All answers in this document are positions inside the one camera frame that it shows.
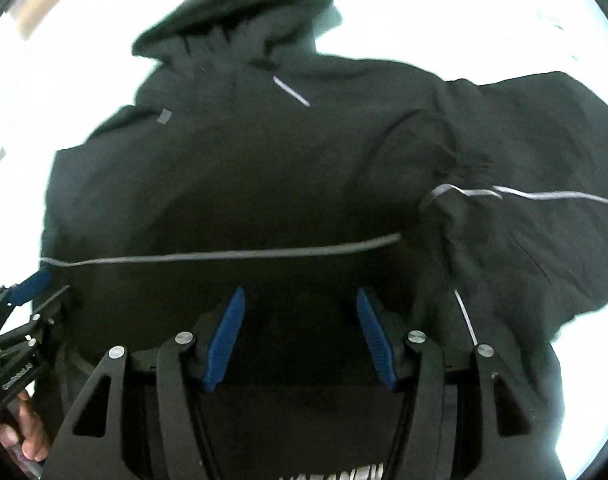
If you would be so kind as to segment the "person's left hand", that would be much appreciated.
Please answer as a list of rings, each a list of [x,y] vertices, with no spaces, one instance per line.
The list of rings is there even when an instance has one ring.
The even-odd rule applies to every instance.
[[[22,454],[32,462],[42,462],[49,455],[51,444],[42,418],[34,410],[31,396],[26,390],[16,398],[18,410],[14,422],[0,422],[0,443],[4,448],[20,444]]]

